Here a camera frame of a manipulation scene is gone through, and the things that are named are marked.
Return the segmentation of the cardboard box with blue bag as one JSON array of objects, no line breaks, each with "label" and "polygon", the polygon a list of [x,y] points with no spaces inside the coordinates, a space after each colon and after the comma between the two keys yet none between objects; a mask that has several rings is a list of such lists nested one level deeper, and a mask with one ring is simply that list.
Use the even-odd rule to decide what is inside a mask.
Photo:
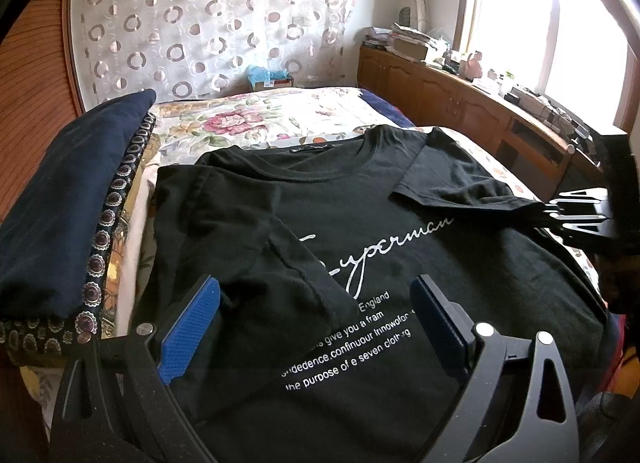
[{"label": "cardboard box with blue bag", "polygon": [[254,92],[294,86],[293,77],[285,70],[269,70],[269,68],[250,65],[245,70],[245,76]]}]

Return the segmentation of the window with wooden frame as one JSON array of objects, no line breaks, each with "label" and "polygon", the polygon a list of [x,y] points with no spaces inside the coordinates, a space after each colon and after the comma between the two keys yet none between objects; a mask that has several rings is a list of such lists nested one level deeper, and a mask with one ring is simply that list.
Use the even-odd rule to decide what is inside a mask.
[{"label": "window with wooden frame", "polygon": [[639,10],[632,0],[459,0],[454,48],[587,123],[639,120]]}]

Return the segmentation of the pink figurine on sill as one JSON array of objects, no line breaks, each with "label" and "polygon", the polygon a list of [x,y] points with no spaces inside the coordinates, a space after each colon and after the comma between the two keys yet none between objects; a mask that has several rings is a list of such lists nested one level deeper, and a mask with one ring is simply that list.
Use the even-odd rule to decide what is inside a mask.
[{"label": "pink figurine on sill", "polygon": [[478,50],[470,53],[466,58],[463,77],[469,82],[483,77],[482,59],[483,53]]}]

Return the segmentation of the circle pattern sheer curtain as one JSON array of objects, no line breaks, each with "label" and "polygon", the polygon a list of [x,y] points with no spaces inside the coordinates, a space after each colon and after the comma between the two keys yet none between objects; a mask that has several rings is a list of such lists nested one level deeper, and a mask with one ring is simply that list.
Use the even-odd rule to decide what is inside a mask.
[{"label": "circle pattern sheer curtain", "polygon": [[299,86],[339,84],[355,1],[72,0],[82,102],[142,89],[160,101],[224,96],[252,66]]}]

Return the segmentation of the long wooden cabinet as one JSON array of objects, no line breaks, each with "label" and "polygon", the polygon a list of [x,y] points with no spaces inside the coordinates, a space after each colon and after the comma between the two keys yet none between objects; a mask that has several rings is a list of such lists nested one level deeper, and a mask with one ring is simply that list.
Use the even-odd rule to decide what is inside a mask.
[{"label": "long wooden cabinet", "polygon": [[362,46],[357,85],[416,126],[461,132],[544,201],[560,192],[604,186],[600,168],[570,142],[517,106],[454,75]]}]

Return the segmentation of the floral quilt bedspread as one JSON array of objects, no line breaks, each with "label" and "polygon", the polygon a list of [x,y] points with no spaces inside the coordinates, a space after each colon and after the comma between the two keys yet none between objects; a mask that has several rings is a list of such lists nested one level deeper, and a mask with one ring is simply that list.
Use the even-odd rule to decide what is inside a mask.
[{"label": "floral quilt bedspread", "polygon": [[210,99],[154,104],[154,134],[168,163],[229,146],[255,148],[282,140],[344,138],[392,125],[360,98],[360,88],[280,88]]}]

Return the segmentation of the wooden wardrobe door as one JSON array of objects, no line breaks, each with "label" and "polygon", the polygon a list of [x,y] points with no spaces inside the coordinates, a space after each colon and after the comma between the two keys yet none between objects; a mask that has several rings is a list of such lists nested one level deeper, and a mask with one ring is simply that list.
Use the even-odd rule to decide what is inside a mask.
[{"label": "wooden wardrobe door", "polygon": [[70,0],[31,0],[1,44],[1,215],[58,132],[85,112],[73,66]]}]

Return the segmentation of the patterned dark trim fabric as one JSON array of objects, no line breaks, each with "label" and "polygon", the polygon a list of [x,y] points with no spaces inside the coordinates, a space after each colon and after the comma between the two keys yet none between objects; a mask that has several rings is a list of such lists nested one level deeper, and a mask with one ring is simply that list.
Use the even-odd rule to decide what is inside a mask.
[{"label": "patterned dark trim fabric", "polygon": [[3,321],[1,347],[6,351],[24,353],[26,357],[62,357],[76,344],[98,339],[113,330],[104,306],[108,303],[105,290],[108,266],[116,241],[116,231],[122,217],[127,196],[134,184],[143,153],[149,145],[156,116],[149,113],[142,118],[125,150],[122,161],[108,186],[101,208],[96,232],[91,239],[86,277],[81,289],[82,304],[76,313],[62,319],[39,318],[30,321]]}]

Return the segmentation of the folded navy blue garment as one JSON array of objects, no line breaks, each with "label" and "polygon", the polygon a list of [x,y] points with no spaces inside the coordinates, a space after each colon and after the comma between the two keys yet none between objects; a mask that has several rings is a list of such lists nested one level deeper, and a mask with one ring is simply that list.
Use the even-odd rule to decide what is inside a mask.
[{"label": "folded navy blue garment", "polygon": [[53,139],[1,225],[1,318],[69,317],[81,305],[86,264],[107,190],[152,89],[104,102]]}]

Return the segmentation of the dark blue blanket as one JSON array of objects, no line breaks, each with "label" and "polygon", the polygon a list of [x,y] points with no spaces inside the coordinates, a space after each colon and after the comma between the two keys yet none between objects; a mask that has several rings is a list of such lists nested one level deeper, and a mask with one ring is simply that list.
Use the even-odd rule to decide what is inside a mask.
[{"label": "dark blue blanket", "polygon": [[386,117],[392,123],[396,124],[400,128],[410,128],[413,126],[413,123],[404,113],[402,113],[399,108],[396,108],[395,105],[390,104],[386,100],[378,97],[377,94],[367,90],[360,90],[360,98],[367,103],[374,111],[377,111],[378,114]]}]

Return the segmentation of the black printed t-shirt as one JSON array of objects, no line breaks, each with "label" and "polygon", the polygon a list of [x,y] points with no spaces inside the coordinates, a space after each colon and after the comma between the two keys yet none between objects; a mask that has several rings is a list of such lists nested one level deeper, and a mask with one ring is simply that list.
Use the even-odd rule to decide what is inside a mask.
[{"label": "black printed t-shirt", "polygon": [[574,258],[448,134],[378,126],[309,148],[228,148],[157,173],[157,318],[204,275],[219,320],[177,401],[221,462],[412,462],[457,384],[414,314],[429,275],[477,321],[548,331],[579,394],[606,310]]}]

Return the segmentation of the stack of papers and boxes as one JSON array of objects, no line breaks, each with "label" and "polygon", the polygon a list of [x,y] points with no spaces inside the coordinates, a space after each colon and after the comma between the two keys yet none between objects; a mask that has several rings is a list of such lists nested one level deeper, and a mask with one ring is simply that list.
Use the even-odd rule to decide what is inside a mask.
[{"label": "stack of papers and boxes", "polygon": [[391,28],[370,26],[362,44],[365,47],[384,50],[421,64],[435,62],[449,50],[449,44],[445,39],[436,39],[420,30],[397,23],[394,23]]}]

